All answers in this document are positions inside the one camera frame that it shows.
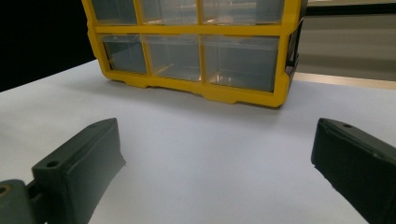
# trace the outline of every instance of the dark gray gripper jaw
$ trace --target dark gray gripper jaw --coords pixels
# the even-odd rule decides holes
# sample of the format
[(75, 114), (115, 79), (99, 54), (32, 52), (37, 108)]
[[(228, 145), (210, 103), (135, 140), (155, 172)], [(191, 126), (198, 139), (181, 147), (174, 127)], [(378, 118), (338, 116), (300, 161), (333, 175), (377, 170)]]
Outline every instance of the dark gray gripper jaw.
[(93, 123), (36, 164), (27, 186), (0, 182), (0, 223), (87, 224), (124, 164), (117, 119)]
[(395, 147), (350, 124), (320, 119), (311, 161), (369, 223), (396, 223)]

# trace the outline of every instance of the plastic drawer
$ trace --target plastic drawer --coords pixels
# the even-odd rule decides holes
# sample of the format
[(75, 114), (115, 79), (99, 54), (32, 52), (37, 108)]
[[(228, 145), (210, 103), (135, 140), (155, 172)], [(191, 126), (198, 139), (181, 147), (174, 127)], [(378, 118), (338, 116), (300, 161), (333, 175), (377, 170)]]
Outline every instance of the plastic drawer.
[(146, 63), (139, 35), (103, 35), (112, 70), (146, 74)]
[[(307, 0), (119, 0), (104, 7), (109, 2), (82, 0), (105, 77), (227, 104), (286, 102)], [(123, 3), (136, 24), (125, 24)]]
[(213, 84), (273, 91), (278, 41), (277, 37), (266, 36), (204, 36), (206, 80)]
[(101, 24), (137, 24), (132, 0), (92, 0), (96, 19)]
[(197, 35), (144, 35), (154, 76), (200, 79)]
[(145, 24), (182, 25), (197, 23), (195, 0), (141, 0)]
[(280, 22), (283, 0), (203, 0), (205, 24), (263, 24)]

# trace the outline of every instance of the white surface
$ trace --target white surface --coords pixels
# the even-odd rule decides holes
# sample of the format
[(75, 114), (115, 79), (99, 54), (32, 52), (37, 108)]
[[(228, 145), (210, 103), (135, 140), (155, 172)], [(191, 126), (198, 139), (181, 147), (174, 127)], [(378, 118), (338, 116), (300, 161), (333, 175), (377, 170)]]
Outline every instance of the white surface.
[(365, 223), (311, 164), (319, 118), (396, 146), (396, 91), (294, 81), (280, 109), (105, 79), (97, 61), (0, 94), (0, 180), (117, 118), (127, 161), (95, 224)]

